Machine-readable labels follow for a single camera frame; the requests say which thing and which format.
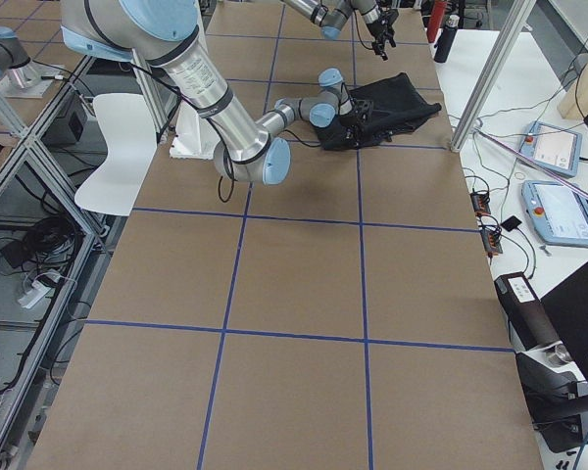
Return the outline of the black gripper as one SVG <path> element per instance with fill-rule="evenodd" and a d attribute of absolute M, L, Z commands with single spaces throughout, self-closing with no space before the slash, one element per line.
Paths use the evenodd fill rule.
<path fill-rule="evenodd" d="M 368 99 L 349 100 L 351 109 L 348 113 L 339 116 L 339 122 L 346 132 L 348 140 L 360 140 L 370 115 L 373 111 L 374 102 Z"/>
<path fill-rule="evenodd" d="M 394 38 L 394 22 L 399 18 L 397 9 L 380 10 L 373 21 L 367 22 L 367 29 L 375 39 L 384 39 L 392 48 L 396 47 Z M 374 40 L 371 42 L 371 49 L 382 61 L 387 61 L 385 42 Z"/>

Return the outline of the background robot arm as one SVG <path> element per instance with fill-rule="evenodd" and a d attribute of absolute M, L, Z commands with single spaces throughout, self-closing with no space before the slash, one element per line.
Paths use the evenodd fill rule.
<path fill-rule="evenodd" d="M 35 63 L 14 31 L 0 26 L 0 93 L 7 98 L 43 97 L 59 71 Z"/>

